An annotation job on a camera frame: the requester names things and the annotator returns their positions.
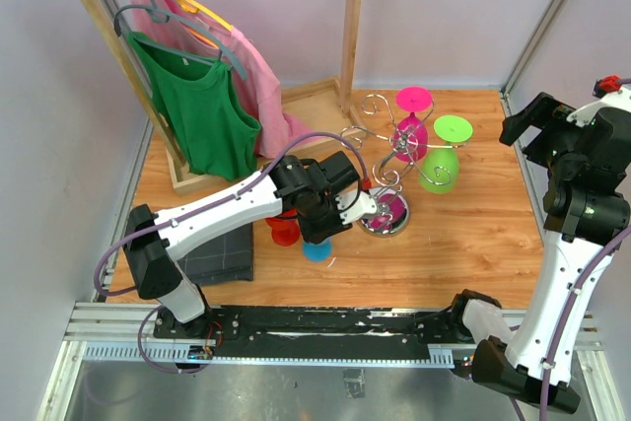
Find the wooden tray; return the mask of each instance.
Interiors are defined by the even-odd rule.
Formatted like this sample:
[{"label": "wooden tray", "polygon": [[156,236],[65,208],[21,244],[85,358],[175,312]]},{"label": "wooden tray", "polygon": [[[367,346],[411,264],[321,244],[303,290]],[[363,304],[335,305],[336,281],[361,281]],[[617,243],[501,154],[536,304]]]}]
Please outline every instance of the wooden tray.
[{"label": "wooden tray", "polygon": [[[348,117],[342,113],[339,105],[339,79],[337,77],[285,90],[282,101],[286,112],[301,119],[312,130],[339,134],[350,125],[364,127],[359,112],[353,106],[350,107]],[[344,136],[363,137],[364,135],[365,133],[361,130],[354,130]],[[314,158],[336,149],[339,149],[337,140],[322,138],[304,145],[297,145],[291,153],[299,158]],[[171,154],[166,153],[174,191],[180,196],[222,183],[229,184],[220,176],[195,175],[188,170],[188,164],[177,168]],[[267,158],[258,160],[260,166],[267,161],[269,161]]]}]

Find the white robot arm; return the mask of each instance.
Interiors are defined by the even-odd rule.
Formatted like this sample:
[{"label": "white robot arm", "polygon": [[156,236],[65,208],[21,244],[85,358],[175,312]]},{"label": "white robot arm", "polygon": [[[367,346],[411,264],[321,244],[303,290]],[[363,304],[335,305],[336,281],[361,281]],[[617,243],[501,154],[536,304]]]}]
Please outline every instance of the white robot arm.
[{"label": "white robot arm", "polygon": [[[631,163],[631,91],[620,86],[603,91],[600,83],[595,88],[599,101],[582,108],[574,110],[541,93],[504,121],[500,141],[507,145],[531,125],[541,129],[523,151],[547,167],[549,176],[543,264],[522,325],[511,331],[499,304],[488,297],[467,291],[456,297],[459,323],[478,344],[473,380],[533,405],[549,385],[548,404],[568,412],[580,401],[569,388],[574,344],[612,252],[590,263],[616,235],[626,235],[630,218],[629,203],[615,188]],[[586,269],[589,275],[577,288]],[[571,311],[564,314],[567,308]],[[562,332],[557,331],[560,320]],[[551,362],[550,347],[557,344]]]},{"label": "white robot arm", "polygon": [[157,299],[181,323],[204,316],[208,305],[177,265],[179,259],[233,229],[294,209],[305,241],[318,244],[350,229],[352,222],[378,214],[375,199],[363,187],[339,194],[356,181],[362,182],[342,152],[322,162],[286,156],[267,176],[256,172],[190,204],[157,213],[146,205],[133,209],[127,235],[160,228],[124,247],[140,298]]}]

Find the pink wine glass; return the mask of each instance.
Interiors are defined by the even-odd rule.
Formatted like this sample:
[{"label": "pink wine glass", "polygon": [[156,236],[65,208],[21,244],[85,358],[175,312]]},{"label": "pink wine glass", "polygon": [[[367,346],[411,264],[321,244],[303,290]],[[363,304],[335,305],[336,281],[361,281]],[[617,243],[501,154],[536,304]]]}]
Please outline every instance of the pink wine glass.
[{"label": "pink wine glass", "polygon": [[[418,162],[427,153],[425,145],[429,141],[429,133],[424,122],[434,109],[434,99],[427,89],[412,87],[400,90],[396,95],[396,103],[403,110],[410,112],[396,126],[397,131],[392,137],[394,144],[400,142],[406,149],[397,153],[396,157],[405,163]],[[429,112],[423,119],[416,116],[417,112],[425,110]]]}]

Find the metal floor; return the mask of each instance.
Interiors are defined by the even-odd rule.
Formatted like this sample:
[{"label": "metal floor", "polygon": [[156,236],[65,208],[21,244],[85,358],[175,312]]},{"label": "metal floor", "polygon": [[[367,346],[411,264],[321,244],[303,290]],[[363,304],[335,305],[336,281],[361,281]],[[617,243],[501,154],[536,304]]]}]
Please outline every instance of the metal floor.
[{"label": "metal floor", "polygon": [[[364,380],[364,396],[353,398],[358,387],[339,367],[217,365],[179,377],[144,363],[84,362],[66,421],[518,419],[509,398],[448,370],[370,368]],[[572,387],[581,408],[550,421],[596,419],[576,361]],[[538,419],[537,410],[523,410],[528,421]]]}]

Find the wooden tabletop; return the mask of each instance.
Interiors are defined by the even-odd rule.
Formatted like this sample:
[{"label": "wooden tabletop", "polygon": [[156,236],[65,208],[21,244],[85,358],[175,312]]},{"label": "wooden tabletop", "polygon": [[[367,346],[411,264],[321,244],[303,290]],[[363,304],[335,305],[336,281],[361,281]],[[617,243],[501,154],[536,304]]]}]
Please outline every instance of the wooden tabletop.
[{"label": "wooden tabletop", "polygon": [[[356,91],[357,105],[372,91]],[[396,91],[385,95],[401,120]],[[379,239],[355,226],[333,237],[331,258],[313,263],[302,246],[277,246],[264,222],[254,223],[254,281],[203,288],[210,304],[436,308],[464,288],[498,299],[505,308],[526,308],[542,259],[542,246],[513,148],[498,142],[504,113],[497,92],[435,91],[429,123],[444,114],[473,125],[469,144],[457,150],[460,171],[455,189],[444,195],[421,187],[412,171],[403,180],[411,220],[400,235]],[[382,109],[365,116],[367,127],[389,135]],[[440,143],[430,126],[430,143]],[[369,168],[389,152],[387,142],[368,138],[361,149]],[[165,146],[154,137],[135,204],[152,210],[180,206],[218,189],[185,197],[172,189]],[[111,289],[133,284],[124,254]],[[139,302],[135,292],[109,302]]]}]

